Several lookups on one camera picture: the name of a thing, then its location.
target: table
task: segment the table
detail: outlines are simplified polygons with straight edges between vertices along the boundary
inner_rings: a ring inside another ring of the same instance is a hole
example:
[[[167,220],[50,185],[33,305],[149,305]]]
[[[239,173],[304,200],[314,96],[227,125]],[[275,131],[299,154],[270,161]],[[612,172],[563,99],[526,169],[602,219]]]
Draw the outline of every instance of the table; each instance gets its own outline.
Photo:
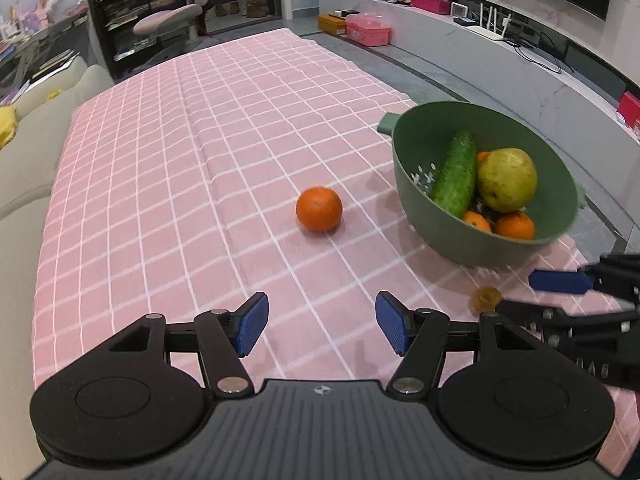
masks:
[[[266,377],[378,378],[397,367],[373,298],[474,320],[469,296],[568,312],[607,312],[610,298],[536,294],[536,267],[575,269],[562,238],[519,269],[463,269],[428,248],[394,189],[390,140],[375,132],[408,97],[288,30],[170,60],[76,110],[52,189],[34,300],[36,385],[149,312],[168,322],[270,298],[264,335],[243,363]],[[330,186],[344,216],[331,235],[296,224],[300,191]],[[196,359],[174,365],[199,377]],[[447,358],[443,379],[470,356]],[[610,389],[616,421],[600,453],[619,472],[638,442],[633,393]]]
[[[19,88],[24,83],[24,77],[31,65],[41,57],[47,57],[50,48],[60,34],[63,34],[71,27],[81,25],[87,20],[87,10],[66,16],[61,20],[51,23],[49,27],[43,28],[31,34],[25,41],[16,46],[8,56],[0,60],[0,69],[9,62],[19,59],[14,80],[5,88],[0,88],[0,94],[4,94],[13,88]]]

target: pink box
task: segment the pink box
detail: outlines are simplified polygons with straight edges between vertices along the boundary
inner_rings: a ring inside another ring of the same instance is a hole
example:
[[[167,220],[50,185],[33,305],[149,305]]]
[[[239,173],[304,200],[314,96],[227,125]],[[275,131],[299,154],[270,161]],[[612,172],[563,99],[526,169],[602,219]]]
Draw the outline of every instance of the pink box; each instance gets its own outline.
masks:
[[[449,0],[411,0],[411,6],[434,14],[451,14],[451,2]]]
[[[347,16],[347,38],[364,46],[385,46],[390,34],[391,27],[381,16],[370,12]]]
[[[618,112],[625,118],[626,125],[633,128],[640,118],[640,99],[631,92],[625,92],[620,99]]]

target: pink chair cushion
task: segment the pink chair cushion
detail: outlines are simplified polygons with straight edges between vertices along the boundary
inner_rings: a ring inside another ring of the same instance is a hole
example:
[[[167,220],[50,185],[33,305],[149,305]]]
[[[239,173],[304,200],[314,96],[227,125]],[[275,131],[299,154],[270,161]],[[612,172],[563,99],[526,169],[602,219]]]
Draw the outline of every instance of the pink chair cushion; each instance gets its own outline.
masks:
[[[137,22],[133,27],[133,33],[139,36],[164,34],[201,14],[202,7],[196,4],[174,10],[159,10]]]

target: sofa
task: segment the sofa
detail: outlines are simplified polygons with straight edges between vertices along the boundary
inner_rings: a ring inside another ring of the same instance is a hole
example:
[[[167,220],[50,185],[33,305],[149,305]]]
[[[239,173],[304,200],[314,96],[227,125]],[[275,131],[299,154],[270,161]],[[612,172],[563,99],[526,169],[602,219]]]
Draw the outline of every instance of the sofa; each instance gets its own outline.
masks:
[[[31,323],[49,197],[74,110],[113,86],[101,66],[69,69],[16,103],[14,140],[0,150],[0,478],[26,478],[42,462],[29,418]],[[51,92],[62,92],[47,100]]]

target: pear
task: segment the pear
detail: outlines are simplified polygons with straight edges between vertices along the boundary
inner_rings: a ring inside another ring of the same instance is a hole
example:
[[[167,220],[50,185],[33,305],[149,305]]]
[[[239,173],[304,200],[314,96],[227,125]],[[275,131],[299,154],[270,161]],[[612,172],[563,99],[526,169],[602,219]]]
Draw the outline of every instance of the pear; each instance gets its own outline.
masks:
[[[520,211],[531,202],[537,188],[536,165],[518,148],[495,150],[478,168],[478,192],[498,213]]]

